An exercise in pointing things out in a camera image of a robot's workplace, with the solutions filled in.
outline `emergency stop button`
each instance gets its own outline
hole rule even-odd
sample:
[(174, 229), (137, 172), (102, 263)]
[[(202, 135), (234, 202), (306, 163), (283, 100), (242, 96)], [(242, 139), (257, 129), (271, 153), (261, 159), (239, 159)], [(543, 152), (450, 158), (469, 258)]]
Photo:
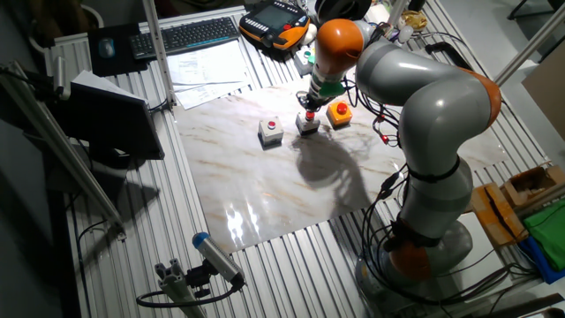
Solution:
[(326, 115), (334, 129), (348, 125), (353, 118), (351, 109), (345, 102), (334, 102), (329, 105)]

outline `metal pole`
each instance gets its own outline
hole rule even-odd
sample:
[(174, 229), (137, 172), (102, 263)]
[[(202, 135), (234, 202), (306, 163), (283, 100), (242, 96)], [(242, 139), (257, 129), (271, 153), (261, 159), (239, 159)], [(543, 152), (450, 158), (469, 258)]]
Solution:
[[(21, 77), (26, 77), (17, 63), (10, 64), (9, 67), (10, 71)], [(71, 147), (71, 143), (65, 136), (63, 129), (61, 129), (53, 115), (51, 115), (47, 106), (35, 99), (29, 84), (7, 75), (0, 76), (0, 84), (4, 86), (37, 132), (45, 139), (49, 148), (55, 153), (77, 183), (79, 183), (82, 190), (88, 195), (88, 198), (101, 208), (101, 212), (113, 225), (120, 228), (123, 227), (122, 218), (116, 207), (108, 199), (108, 196), (102, 190), (102, 187), (98, 184), (90, 170), (88, 170), (84, 161), (80, 159), (77, 152)]]
[(494, 78), (494, 83), (501, 87), (506, 81), (514, 74), (514, 72), (524, 63), (528, 57), (531, 56), (541, 44), (551, 35), (557, 26), (559, 26), (565, 19), (565, 5), (562, 5), (559, 10), (542, 26), (539, 31), (531, 38), (530, 42), (516, 56), (502, 69), (502, 71)]
[(145, 16), (147, 24), (149, 25), (149, 33), (155, 49), (155, 56), (159, 69), (161, 70), (162, 83), (165, 86), (165, 94), (169, 106), (177, 106), (177, 98), (173, 88), (173, 80), (170, 78), (169, 65), (167, 64), (167, 53), (165, 52), (165, 45), (162, 43), (161, 29), (159, 28), (159, 19), (157, 18), (157, 11), (155, 10), (154, 0), (143, 0), (143, 8), (145, 9)]
[(388, 16), (388, 23), (393, 27), (398, 25), (398, 20), (400, 19), (400, 15), (403, 14), (404, 8), (406, 8), (406, 4), (408, 0), (396, 0), (395, 5), (393, 5), (392, 10), (390, 11), (390, 15)]

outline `cardboard box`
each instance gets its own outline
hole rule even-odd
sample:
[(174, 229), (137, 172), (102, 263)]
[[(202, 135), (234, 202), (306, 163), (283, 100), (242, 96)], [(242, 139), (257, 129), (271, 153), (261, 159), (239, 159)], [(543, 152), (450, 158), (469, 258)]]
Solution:
[(533, 72), (522, 82), (547, 120), (565, 140), (565, 42), (561, 43)]
[(471, 204), (494, 247), (516, 244), (530, 235), (495, 183), (476, 187)]
[(504, 197), (514, 209), (522, 209), (556, 186), (565, 186), (565, 173), (559, 166), (536, 167), (510, 178), (501, 186)]

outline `keyboard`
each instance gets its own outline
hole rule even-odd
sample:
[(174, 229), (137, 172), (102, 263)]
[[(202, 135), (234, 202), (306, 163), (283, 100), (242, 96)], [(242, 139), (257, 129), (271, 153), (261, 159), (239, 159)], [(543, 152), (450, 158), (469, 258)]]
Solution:
[[(210, 19), (161, 30), (162, 42), (167, 54), (178, 54), (235, 40), (239, 32), (230, 18)], [(151, 35), (137, 34), (130, 37), (133, 58), (155, 57)]]

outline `marble mat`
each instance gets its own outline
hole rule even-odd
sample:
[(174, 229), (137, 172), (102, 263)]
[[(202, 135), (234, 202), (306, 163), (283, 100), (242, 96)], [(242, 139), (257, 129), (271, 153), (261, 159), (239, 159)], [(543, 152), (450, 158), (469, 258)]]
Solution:
[[(300, 80), (175, 111), (210, 235), (229, 253), (368, 207), (404, 164), (402, 150), (380, 140), (362, 106), (337, 131), (323, 108), (319, 132), (300, 137), (295, 94), (307, 88)], [(274, 116), (284, 126), (282, 145), (263, 150), (259, 121)], [(508, 159), (490, 130), (459, 155), (473, 170)]]

